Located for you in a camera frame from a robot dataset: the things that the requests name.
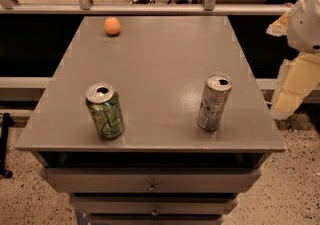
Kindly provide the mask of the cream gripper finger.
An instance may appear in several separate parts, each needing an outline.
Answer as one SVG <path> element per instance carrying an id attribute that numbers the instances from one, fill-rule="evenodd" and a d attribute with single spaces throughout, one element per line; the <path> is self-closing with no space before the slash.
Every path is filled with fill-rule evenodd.
<path id="1" fill-rule="evenodd" d="M 319 84 L 319 54 L 300 52 L 293 61 L 285 59 L 271 100 L 272 117 L 287 119 Z"/>
<path id="2" fill-rule="evenodd" d="M 266 29 L 266 33 L 268 35 L 276 37 L 286 36 L 289 14 L 290 12 L 287 11 L 283 15 L 281 15 L 277 20 L 271 23 Z"/>

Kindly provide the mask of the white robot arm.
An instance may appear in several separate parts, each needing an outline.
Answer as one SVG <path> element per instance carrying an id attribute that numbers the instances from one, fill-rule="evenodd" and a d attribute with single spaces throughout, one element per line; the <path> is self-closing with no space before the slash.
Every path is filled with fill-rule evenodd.
<path id="1" fill-rule="evenodd" d="M 271 99 L 272 117 L 284 120 L 320 84 L 320 0 L 298 0 L 266 33 L 286 36 L 288 46 L 299 52 L 292 61 L 285 59 L 281 64 Z"/>

